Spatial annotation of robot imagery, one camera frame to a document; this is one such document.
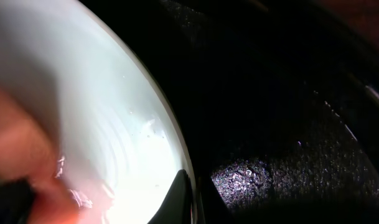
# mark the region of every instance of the white plate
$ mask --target white plate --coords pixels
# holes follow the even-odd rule
[[[128,47],[74,0],[0,0],[0,85],[65,156],[84,195],[80,223],[147,223],[180,169],[195,190],[184,138]]]

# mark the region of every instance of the reddish brown surface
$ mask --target reddish brown surface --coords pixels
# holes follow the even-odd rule
[[[321,4],[379,48],[379,0],[321,0]]]

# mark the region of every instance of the glossy surface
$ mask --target glossy surface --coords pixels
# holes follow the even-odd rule
[[[148,222],[180,169],[195,188],[157,85],[79,2],[0,1],[0,86],[59,143],[80,223]]]

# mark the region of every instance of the blurry hand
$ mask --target blurry hand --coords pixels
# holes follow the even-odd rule
[[[74,224],[78,208],[55,179],[57,149],[35,120],[0,90],[0,180],[26,178],[36,191],[28,223]]]

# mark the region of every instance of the wet black surface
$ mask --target wet black surface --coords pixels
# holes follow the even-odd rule
[[[245,223],[379,217],[379,167],[364,150],[379,164],[379,143],[372,144],[379,132],[365,134],[379,113],[369,113],[373,104],[340,78],[346,66],[330,66],[343,55],[328,48],[330,36],[291,39],[300,28],[289,35],[247,21],[243,27],[257,29],[245,33],[262,40],[250,41],[236,27],[173,1],[138,0],[124,9],[114,1],[82,2],[136,52],[166,94],[203,178],[209,223],[233,222],[219,202]],[[305,45],[301,54],[285,52],[297,47],[291,41]],[[346,123],[363,137],[362,146]]]

